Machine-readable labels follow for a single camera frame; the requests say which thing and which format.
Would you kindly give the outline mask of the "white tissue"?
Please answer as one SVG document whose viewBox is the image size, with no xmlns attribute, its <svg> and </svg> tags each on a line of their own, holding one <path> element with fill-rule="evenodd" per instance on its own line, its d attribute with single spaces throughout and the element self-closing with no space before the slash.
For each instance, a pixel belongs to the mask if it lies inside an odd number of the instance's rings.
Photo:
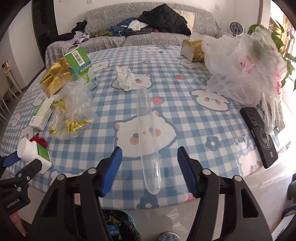
<svg viewBox="0 0 296 241">
<path fill-rule="evenodd" d="M 116 66 L 116 85 L 119 89 L 123 89 L 124 91 L 132 90 L 132 86 L 135 83 L 135 77 L 132 71 L 126 66 Z"/>
</svg>

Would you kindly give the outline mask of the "blue checkered bear tablecloth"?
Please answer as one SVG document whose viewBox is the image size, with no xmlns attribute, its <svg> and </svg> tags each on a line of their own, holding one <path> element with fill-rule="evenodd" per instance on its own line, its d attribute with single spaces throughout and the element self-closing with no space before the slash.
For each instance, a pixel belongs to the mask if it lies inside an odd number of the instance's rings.
<svg viewBox="0 0 296 241">
<path fill-rule="evenodd" d="M 177 161 L 190 157 L 219 176 L 248 176 L 264 169 L 252 134 L 234 101 L 206 92 L 211 75 L 175 46 L 122 47 L 89 54 L 98 86 L 96 119 L 74 138 L 48 142 L 52 167 L 30 186 L 46 192 L 57 175 L 82 174 L 122 149 L 122 163 L 101 204 L 146 209 L 192 200 Z"/>
</svg>

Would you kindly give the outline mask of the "gold tissue box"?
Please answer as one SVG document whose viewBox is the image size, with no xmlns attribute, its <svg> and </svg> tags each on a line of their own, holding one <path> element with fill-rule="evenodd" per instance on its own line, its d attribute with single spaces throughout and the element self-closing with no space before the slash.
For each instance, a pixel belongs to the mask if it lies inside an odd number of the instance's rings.
<svg viewBox="0 0 296 241">
<path fill-rule="evenodd" d="M 192 33 L 190 39 L 183 40 L 181 55 L 191 62 L 204 62 L 204 52 L 202 51 L 203 38 L 203 35 Z"/>
</svg>

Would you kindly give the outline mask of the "beige cushion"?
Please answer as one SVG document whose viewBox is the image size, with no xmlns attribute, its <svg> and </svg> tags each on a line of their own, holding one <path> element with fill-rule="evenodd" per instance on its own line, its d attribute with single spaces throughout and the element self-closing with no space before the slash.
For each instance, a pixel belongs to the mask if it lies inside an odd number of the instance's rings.
<svg viewBox="0 0 296 241">
<path fill-rule="evenodd" d="M 194 26 L 194 20 L 195 20 L 195 13 L 190 11 L 180 10 L 180 9 L 174 9 L 174 11 L 178 13 L 180 16 L 182 16 L 183 18 L 185 18 L 185 20 L 187 21 L 187 27 L 192 32 L 193 26 Z"/>
</svg>

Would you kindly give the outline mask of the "clear plastic toothbrush case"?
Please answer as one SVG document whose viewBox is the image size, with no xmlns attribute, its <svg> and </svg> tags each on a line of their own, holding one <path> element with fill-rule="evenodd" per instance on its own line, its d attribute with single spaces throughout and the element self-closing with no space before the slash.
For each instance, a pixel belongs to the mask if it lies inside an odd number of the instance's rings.
<svg viewBox="0 0 296 241">
<path fill-rule="evenodd" d="M 161 188 L 161 171 L 156 129 L 152 114 L 151 100 L 146 87 L 137 89 L 137 118 L 140 159 L 144 182 L 149 193 L 156 195 Z"/>
</svg>

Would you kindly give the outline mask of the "clear plastic bag gold wrappers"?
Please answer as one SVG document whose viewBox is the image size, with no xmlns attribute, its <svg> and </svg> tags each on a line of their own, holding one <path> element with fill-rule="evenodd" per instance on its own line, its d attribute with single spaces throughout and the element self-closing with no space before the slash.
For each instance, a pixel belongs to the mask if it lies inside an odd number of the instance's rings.
<svg viewBox="0 0 296 241">
<path fill-rule="evenodd" d="M 71 79 L 63 84 L 54 102 L 53 119 L 49 134 L 59 140 L 79 136 L 97 118 L 91 91 L 83 78 Z"/>
</svg>

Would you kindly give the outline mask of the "gold foil package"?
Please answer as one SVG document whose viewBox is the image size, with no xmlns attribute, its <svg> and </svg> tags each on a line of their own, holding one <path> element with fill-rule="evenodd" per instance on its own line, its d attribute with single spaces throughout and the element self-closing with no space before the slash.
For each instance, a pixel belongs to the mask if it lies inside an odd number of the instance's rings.
<svg viewBox="0 0 296 241">
<path fill-rule="evenodd" d="M 55 95 L 71 78 L 69 63 L 65 57 L 53 62 L 40 81 L 40 86 L 48 97 Z"/>
</svg>

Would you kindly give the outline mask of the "white desk fan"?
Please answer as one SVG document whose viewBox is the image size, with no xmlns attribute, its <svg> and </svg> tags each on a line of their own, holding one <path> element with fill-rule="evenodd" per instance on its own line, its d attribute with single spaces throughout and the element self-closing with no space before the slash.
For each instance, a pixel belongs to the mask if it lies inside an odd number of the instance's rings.
<svg viewBox="0 0 296 241">
<path fill-rule="evenodd" d="M 244 33 L 243 26 L 238 22 L 224 21 L 226 32 L 233 37 L 239 37 Z"/>
</svg>

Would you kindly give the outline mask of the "white bottle green label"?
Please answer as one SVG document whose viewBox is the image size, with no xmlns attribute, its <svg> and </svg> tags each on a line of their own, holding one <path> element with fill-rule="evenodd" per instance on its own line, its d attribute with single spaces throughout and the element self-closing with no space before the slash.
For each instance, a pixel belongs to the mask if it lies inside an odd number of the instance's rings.
<svg viewBox="0 0 296 241">
<path fill-rule="evenodd" d="M 42 168 L 40 174 L 45 174 L 52 166 L 49 151 L 36 141 L 30 142 L 27 138 L 22 138 L 18 144 L 17 156 L 24 160 L 26 164 L 35 159 L 41 161 Z"/>
</svg>

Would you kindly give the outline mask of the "green white medicine carton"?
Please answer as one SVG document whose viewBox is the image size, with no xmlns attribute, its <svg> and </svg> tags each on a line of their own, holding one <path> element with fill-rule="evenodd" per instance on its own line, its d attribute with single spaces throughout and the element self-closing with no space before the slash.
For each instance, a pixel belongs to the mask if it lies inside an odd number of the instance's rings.
<svg viewBox="0 0 296 241">
<path fill-rule="evenodd" d="M 86 81 L 89 90 L 97 87 L 98 81 L 94 74 L 92 63 L 83 48 L 77 47 L 64 55 L 64 57 L 70 65 L 70 72 L 80 75 Z"/>
</svg>

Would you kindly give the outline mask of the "red crumpled wrapper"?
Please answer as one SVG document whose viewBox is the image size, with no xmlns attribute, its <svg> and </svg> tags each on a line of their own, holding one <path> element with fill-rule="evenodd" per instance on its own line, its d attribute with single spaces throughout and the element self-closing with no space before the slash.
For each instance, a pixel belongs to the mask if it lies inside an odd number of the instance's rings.
<svg viewBox="0 0 296 241">
<path fill-rule="evenodd" d="M 43 148 L 48 146 L 47 141 L 44 138 L 39 137 L 39 134 L 35 134 L 31 139 L 30 142 L 35 141 L 36 143 L 40 144 Z"/>
</svg>

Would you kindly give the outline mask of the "grey patterned sofa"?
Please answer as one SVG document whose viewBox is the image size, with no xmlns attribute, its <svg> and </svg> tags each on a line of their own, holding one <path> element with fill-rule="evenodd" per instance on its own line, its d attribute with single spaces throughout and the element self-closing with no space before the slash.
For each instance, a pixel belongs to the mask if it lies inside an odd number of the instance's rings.
<svg viewBox="0 0 296 241">
<path fill-rule="evenodd" d="M 181 30 L 177 20 L 170 19 L 166 29 L 160 25 L 160 18 L 151 24 L 145 23 L 145 13 L 157 10 L 164 18 L 169 14 L 179 16 L 191 33 L 215 38 L 225 34 L 214 15 L 204 9 L 157 2 L 113 4 L 88 11 L 84 21 L 77 22 L 70 32 L 54 37 L 45 51 L 46 68 L 76 47 L 91 53 L 128 46 L 181 46 L 190 35 Z"/>
</svg>

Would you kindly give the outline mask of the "black smartphone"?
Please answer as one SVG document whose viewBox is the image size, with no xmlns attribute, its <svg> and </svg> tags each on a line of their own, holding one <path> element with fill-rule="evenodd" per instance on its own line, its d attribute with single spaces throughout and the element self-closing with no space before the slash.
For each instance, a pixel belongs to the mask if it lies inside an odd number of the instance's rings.
<svg viewBox="0 0 296 241">
<path fill-rule="evenodd" d="M 268 169 L 278 159 L 278 153 L 271 136 L 265 133 L 261 116 L 256 108 L 241 108 L 240 114 L 254 138 L 264 168 Z"/>
</svg>

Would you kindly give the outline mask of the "large white plastic bag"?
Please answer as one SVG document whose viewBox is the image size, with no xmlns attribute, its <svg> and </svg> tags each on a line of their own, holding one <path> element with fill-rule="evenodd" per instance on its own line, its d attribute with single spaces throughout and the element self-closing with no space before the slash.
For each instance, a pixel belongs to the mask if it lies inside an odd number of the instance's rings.
<svg viewBox="0 0 296 241">
<path fill-rule="evenodd" d="M 287 63 L 272 39 L 272 32 L 255 26 L 250 34 L 235 38 L 204 36 L 205 67 L 211 74 L 206 90 L 246 107 L 259 108 L 264 130 L 285 128 L 281 108 L 281 82 Z"/>
</svg>

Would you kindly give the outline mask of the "white green medicine box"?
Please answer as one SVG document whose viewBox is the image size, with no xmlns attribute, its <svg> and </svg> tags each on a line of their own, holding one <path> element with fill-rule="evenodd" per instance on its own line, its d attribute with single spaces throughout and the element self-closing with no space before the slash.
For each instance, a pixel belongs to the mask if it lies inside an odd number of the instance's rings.
<svg viewBox="0 0 296 241">
<path fill-rule="evenodd" d="M 44 131 L 53 113 L 55 97 L 45 98 L 35 110 L 29 126 L 35 130 Z"/>
</svg>

